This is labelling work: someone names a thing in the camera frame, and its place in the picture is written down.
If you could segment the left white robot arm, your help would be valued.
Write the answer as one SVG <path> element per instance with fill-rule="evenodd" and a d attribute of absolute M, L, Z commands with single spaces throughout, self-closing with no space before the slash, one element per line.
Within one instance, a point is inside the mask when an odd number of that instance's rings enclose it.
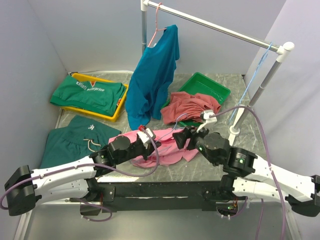
<path fill-rule="evenodd" d="M 21 166 L 5 183 L 1 201 L 2 210 L 10 216 L 19 216 L 37 205 L 65 198 L 94 201 L 100 194 L 96 178 L 116 171 L 116 166 L 136 157 L 147 159 L 159 153 L 160 142 L 154 138 L 131 142 L 126 136 L 118 136 L 102 149 L 76 161 L 43 169 L 31 170 Z"/>

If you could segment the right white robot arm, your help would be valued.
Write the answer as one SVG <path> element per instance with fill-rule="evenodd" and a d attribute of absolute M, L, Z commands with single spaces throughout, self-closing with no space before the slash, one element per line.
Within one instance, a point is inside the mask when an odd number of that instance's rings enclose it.
<path fill-rule="evenodd" d="M 221 180 L 219 195 L 267 199 L 288 203 L 291 209 L 306 217 L 320 212 L 320 177 L 304 176 L 268 163 L 246 149 L 231 146 L 228 139 L 208 129 L 186 127 L 173 133 L 179 149 L 198 150 L 214 166 L 222 165 L 227 174 Z"/>

